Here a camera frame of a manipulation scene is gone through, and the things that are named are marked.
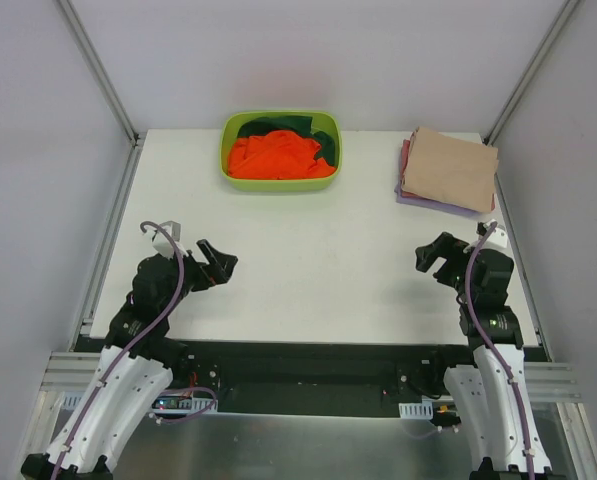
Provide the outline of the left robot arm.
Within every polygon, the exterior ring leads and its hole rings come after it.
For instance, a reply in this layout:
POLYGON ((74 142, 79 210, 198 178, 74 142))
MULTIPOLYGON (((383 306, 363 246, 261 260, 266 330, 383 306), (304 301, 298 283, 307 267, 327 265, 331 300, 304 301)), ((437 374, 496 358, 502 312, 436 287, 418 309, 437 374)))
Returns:
POLYGON ((26 479, 110 479, 120 455, 154 402, 164 394, 201 393, 189 347, 168 338, 168 318, 190 293, 227 283, 238 259, 197 243, 204 260, 174 247, 142 260, 123 305, 109 324, 98 365, 80 402, 43 453, 28 455, 26 479))

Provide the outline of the orange t shirt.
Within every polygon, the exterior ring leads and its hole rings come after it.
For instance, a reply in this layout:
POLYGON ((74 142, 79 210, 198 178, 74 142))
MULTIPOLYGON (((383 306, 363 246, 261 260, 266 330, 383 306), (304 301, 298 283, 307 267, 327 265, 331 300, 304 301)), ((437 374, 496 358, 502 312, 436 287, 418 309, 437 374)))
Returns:
POLYGON ((280 130, 264 136, 240 138, 227 160, 230 177, 245 180, 301 180, 324 178, 335 169, 314 158, 320 145, 313 139, 280 130))

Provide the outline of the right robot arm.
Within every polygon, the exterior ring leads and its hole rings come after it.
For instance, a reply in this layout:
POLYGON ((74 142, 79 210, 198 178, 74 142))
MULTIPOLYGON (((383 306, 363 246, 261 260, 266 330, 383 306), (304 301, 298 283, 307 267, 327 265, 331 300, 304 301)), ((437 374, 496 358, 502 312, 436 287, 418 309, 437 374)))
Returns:
POLYGON ((478 235, 468 243, 443 232, 415 251, 420 272, 443 262, 433 277, 457 294, 473 358, 469 365, 432 365, 428 382, 452 396, 472 456, 471 478, 553 479, 530 405, 519 320, 507 304, 515 264, 501 250, 505 233, 496 222, 479 224, 478 235))

